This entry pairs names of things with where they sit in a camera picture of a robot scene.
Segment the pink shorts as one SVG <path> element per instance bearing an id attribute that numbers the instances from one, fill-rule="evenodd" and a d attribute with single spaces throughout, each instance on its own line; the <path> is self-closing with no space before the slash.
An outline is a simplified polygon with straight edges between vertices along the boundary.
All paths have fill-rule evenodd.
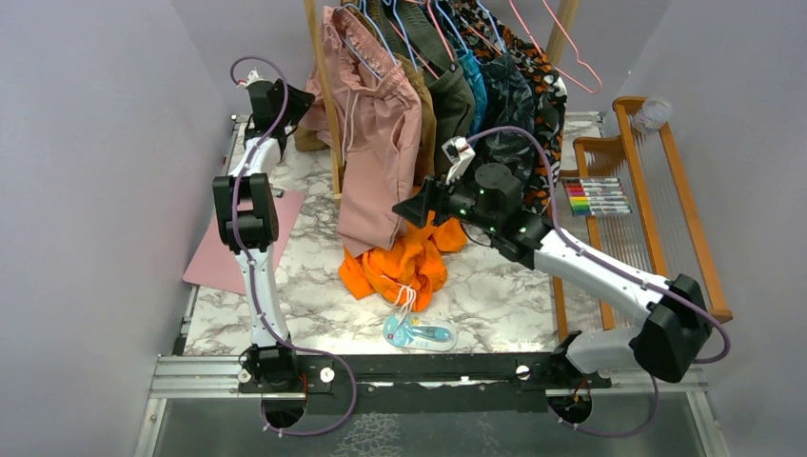
<path id="1" fill-rule="evenodd" d="M 392 208 L 412 191 L 422 129 L 420 96 L 401 62 L 352 9 L 323 9 L 320 42 L 324 63 L 306 82 L 315 100 L 301 126 L 332 146 L 324 97 L 329 89 L 344 157 L 337 232 L 353 257 L 391 249 L 407 230 Z"/>

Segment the blue wire hanger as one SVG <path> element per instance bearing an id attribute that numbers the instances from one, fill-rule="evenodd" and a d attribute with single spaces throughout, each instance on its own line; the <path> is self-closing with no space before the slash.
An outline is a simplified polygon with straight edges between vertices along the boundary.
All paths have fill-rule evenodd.
<path id="1" fill-rule="evenodd" d="M 332 18 L 348 49 L 376 79 L 383 81 L 403 73 L 401 63 L 386 43 L 380 27 L 365 8 L 346 3 L 334 9 Z"/>

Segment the pink wire hanger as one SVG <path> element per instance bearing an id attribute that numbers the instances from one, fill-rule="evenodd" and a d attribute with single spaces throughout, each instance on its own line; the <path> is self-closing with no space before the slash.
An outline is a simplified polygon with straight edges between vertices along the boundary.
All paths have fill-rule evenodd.
<path id="1" fill-rule="evenodd" d="M 585 60 L 581 58 L 581 52 L 577 43 L 569 33 L 577 18 L 580 1 L 578 0 L 560 0 L 556 9 L 549 5 L 548 1 L 539 1 L 545 12 L 547 12 L 552 19 L 553 25 L 550 31 L 548 43 L 544 49 L 545 56 L 553 64 L 558 64 L 561 61 L 563 53 L 566 48 L 570 48 L 574 54 L 575 63 L 581 68 L 585 69 L 596 82 L 596 86 L 588 86 L 580 81 L 578 78 L 570 75 L 566 71 L 557 67 L 559 75 L 565 80 L 571 82 L 573 85 L 579 87 L 589 94 L 597 94 L 603 89 L 603 82 L 600 75 L 595 69 Z M 520 24 L 523 32 L 525 33 L 528 41 L 536 49 L 541 49 L 541 44 L 536 40 L 532 31 L 530 30 L 527 22 L 522 17 L 521 11 L 514 1 L 508 1 L 508 6 L 512 13 L 515 15 L 518 23 Z"/>

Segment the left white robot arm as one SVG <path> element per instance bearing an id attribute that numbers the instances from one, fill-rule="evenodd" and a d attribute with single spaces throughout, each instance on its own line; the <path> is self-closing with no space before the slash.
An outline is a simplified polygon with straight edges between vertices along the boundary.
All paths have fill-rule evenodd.
<path id="1" fill-rule="evenodd" d="M 212 181 L 216 227 L 244 280 L 250 344 L 240 357 L 245 392 L 281 393 L 304 388 L 291 345 L 274 273 L 280 223 L 270 173 L 284 158 L 287 139 L 308 111 L 312 95 L 283 80 L 241 82 L 252 113 L 244 131 L 244 154 L 228 175 Z"/>

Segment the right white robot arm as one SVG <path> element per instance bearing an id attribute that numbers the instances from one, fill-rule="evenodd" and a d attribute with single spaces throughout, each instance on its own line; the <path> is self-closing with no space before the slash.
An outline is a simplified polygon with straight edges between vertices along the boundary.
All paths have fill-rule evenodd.
<path id="1" fill-rule="evenodd" d="M 695 279 L 681 274 L 670 280 L 585 245 L 526 209 L 520 181 L 502 164 L 483 165 L 472 179 L 451 184 L 427 177 L 413 197 L 392 209 L 418 228 L 457 219 L 482 229 L 505 259 L 566 280 L 630 319 L 630 328 L 569 334 L 546 370 L 561 387 L 619 368 L 641 368 L 677 383 L 711 335 L 713 323 Z"/>

